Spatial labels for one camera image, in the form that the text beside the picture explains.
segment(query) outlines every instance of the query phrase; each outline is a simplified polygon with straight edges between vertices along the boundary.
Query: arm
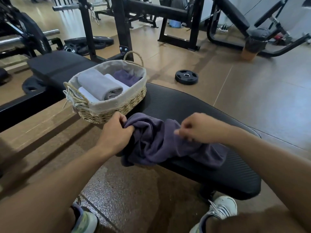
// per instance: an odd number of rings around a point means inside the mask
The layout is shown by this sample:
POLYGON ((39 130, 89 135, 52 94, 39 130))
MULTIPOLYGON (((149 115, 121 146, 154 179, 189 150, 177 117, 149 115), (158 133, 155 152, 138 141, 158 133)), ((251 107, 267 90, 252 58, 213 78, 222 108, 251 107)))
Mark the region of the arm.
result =
POLYGON ((129 142, 133 126, 116 112, 104 125, 97 145, 47 177, 0 204, 1 232, 47 232, 54 227, 95 172, 129 142))
POLYGON ((235 149, 306 230, 311 231, 311 161, 206 114, 195 113, 186 118, 175 133, 198 142, 222 143, 235 149))

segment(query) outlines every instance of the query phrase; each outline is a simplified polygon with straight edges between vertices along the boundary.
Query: person's left hand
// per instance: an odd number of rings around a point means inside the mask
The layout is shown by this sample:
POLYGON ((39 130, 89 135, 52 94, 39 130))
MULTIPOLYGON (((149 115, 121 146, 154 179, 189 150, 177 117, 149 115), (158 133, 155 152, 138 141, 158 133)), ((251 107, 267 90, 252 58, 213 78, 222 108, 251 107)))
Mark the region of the person's left hand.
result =
POLYGON ((103 151, 109 152, 111 155, 115 155, 123 150, 134 132, 133 126, 122 127, 126 120, 122 113, 115 112, 111 119, 105 123, 96 146, 103 151))

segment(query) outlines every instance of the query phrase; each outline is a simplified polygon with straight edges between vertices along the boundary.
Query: purple towel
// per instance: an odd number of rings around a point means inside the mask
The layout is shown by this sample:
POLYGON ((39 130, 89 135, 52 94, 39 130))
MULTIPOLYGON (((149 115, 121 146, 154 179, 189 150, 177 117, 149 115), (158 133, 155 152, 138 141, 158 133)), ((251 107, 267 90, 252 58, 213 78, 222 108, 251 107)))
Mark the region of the purple towel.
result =
POLYGON ((137 83, 142 77, 136 77, 135 75, 130 75, 125 70, 118 70, 112 75, 115 79, 119 80, 120 82, 124 83, 128 87, 133 86, 137 83))
POLYGON ((180 124, 171 119, 162 121, 143 113, 133 114, 124 127, 133 125, 135 131, 121 152, 123 166, 133 164, 155 165, 178 156, 189 156, 209 168, 219 168, 229 151, 221 144, 189 142, 174 134, 180 124))

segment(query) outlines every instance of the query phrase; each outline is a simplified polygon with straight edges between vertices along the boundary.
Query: white sneaker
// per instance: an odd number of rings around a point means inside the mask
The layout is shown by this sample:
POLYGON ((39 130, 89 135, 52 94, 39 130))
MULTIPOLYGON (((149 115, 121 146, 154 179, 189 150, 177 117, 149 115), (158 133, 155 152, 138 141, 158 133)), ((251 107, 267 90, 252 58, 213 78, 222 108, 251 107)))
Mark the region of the white sneaker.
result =
POLYGON ((73 204, 79 210, 80 217, 73 227, 71 233, 94 233, 97 227, 98 219, 95 214, 84 211, 79 205, 73 204))
POLYGON ((205 233, 202 231, 202 225, 209 216, 214 216, 220 220, 238 214, 238 208, 233 198, 229 196, 220 196, 214 202, 210 201, 210 210, 201 218, 189 233, 205 233))

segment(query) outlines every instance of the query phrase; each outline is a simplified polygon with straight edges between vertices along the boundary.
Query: rope handle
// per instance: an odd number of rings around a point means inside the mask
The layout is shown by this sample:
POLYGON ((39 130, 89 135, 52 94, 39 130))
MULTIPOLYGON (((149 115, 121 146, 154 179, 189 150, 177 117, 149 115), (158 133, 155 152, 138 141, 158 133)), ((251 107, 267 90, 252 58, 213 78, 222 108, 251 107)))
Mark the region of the rope handle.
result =
POLYGON ((81 93, 79 92, 78 89, 76 89, 74 86, 72 86, 70 83, 68 82, 64 82, 64 86, 66 87, 66 89, 69 90, 69 88, 71 90, 73 90, 75 93, 77 93, 79 96, 81 96, 83 98, 83 100, 81 98, 77 98, 75 95, 71 95, 71 96, 74 96, 75 97, 75 100, 79 103, 86 103, 88 104, 89 103, 89 100, 81 93))
POLYGON ((125 56, 124 56, 124 59, 123 59, 124 61, 126 61, 126 62, 129 62, 129 63, 131 63, 131 64, 135 64, 135 65, 138 65, 138 66, 141 66, 141 67, 144 67, 144 61, 142 60, 142 57, 140 56, 140 54, 138 54, 137 52, 135 52, 135 51, 128 51, 126 54, 125 54, 125 56), (142 64, 140 65, 140 64, 138 64, 138 63, 135 63, 135 62, 133 62, 133 61, 127 61, 126 60, 126 57, 130 54, 130 53, 134 53, 134 54, 136 54, 136 55, 138 55, 138 57, 140 58, 140 60, 142 61, 142 64))

